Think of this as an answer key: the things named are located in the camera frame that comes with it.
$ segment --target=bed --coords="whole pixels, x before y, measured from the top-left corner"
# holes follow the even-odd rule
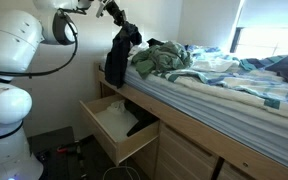
[[[279,102],[275,108],[274,103],[267,101],[276,102],[267,88],[264,95],[269,98],[264,99],[258,89],[226,88],[230,81],[222,87],[205,83],[214,83],[219,77],[223,80],[223,76],[178,70],[152,72],[143,79],[130,65],[125,73],[126,85],[116,91],[253,177],[267,178],[273,173],[281,179],[288,178],[288,101]],[[282,81],[270,73],[262,77]],[[110,86],[104,77],[100,81]],[[138,98],[142,93],[146,100]]]

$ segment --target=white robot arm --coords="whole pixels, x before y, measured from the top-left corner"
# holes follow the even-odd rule
[[[68,63],[53,71],[25,73],[40,43],[75,43],[77,48],[77,28],[67,13],[86,14],[93,1],[33,0],[42,13],[40,20],[18,10],[7,12],[0,20],[0,179],[35,180],[43,171],[29,152],[22,128],[32,99],[29,93],[8,83],[16,76],[46,75],[65,67]],[[97,17],[106,10],[116,25],[126,21],[124,11],[119,10],[114,0],[99,0],[99,3]]]

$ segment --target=floor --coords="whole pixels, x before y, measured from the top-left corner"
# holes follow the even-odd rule
[[[57,152],[59,146],[74,142],[71,127],[30,137],[28,140],[32,152],[43,162],[47,170],[40,180],[149,180],[131,158],[115,168],[114,163],[93,136],[80,141],[82,156],[76,153]],[[81,178],[83,174],[87,174],[84,179]]]

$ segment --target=bed frame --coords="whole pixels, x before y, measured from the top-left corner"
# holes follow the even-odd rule
[[[106,82],[99,66],[94,64],[98,97],[118,93],[135,102],[189,141],[217,155],[217,166],[225,160],[255,179],[288,179],[288,167],[126,84],[116,89]]]

